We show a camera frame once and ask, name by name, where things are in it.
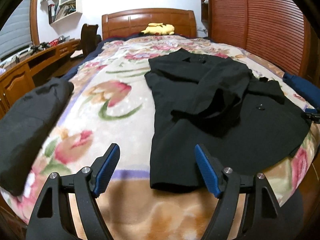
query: black coat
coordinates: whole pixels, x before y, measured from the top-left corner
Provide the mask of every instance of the black coat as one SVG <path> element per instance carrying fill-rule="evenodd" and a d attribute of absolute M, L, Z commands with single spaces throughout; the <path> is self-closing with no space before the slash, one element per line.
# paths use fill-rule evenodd
<path fill-rule="evenodd" d="M 184 191 L 203 185 L 194 157 L 198 143 L 225 167 L 253 175 L 294 156 L 310 129 L 277 81 L 258 80 L 231 58 L 180 49 L 149 63 L 145 78 L 156 108 L 152 188 Z"/>
<path fill-rule="evenodd" d="M 0 120 L 0 186 L 13 196 L 23 193 L 32 164 L 73 88 L 52 78 L 18 99 Z"/>

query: yellow plush toy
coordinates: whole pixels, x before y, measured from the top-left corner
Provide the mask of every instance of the yellow plush toy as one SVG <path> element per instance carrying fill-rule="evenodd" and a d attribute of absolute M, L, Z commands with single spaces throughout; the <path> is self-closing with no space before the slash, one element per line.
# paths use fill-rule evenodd
<path fill-rule="evenodd" d="M 163 23 L 149 23 L 148 27 L 142 31 L 143 34 L 155 35 L 172 35 L 174 34 L 174 26 L 171 24 L 164 25 Z"/>

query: wooden window frame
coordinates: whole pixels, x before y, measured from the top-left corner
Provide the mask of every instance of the wooden window frame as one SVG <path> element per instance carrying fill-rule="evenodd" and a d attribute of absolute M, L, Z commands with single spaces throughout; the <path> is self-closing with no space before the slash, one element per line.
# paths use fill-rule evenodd
<path fill-rule="evenodd" d="M 38 0 L 31 0 L 30 2 L 30 34 L 34 45 L 40 45 L 37 20 L 37 2 Z"/>

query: window blind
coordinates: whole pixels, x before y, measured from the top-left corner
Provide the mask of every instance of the window blind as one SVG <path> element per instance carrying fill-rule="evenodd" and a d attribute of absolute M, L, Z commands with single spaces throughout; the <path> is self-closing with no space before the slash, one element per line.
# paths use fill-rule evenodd
<path fill-rule="evenodd" d="M 30 2 L 23 0 L 0 31 L 0 58 L 32 44 L 30 34 Z"/>

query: metal screw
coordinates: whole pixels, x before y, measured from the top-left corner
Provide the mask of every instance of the metal screw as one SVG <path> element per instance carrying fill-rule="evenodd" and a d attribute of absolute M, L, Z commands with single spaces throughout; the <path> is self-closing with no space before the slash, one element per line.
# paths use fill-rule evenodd
<path fill-rule="evenodd" d="M 55 179 L 58 176 L 58 173 L 53 172 L 49 175 L 50 179 Z"/>
<path fill-rule="evenodd" d="M 90 171 L 90 168 L 89 167 L 84 167 L 82 168 L 81 172 L 82 173 L 88 173 Z"/>
<path fill-rule="evenodd" d="M 224 170 L 224 172 L 227 173 L 227 174 L 230 174 L 230 173 L 233 172 L 233 170 L 232 170 L 231 168 L 229 168 L 229 167 L 226 167 L 226 168 L 224 168 L 223 170 Z"/>
<path fill-rule="evenodd" d="M 258 177 L 259 179 L 264 179 L 266 176 L 264 176 L 263 173 L 259 172 L 259 173 L 257 174 L 257 177 Z"/>

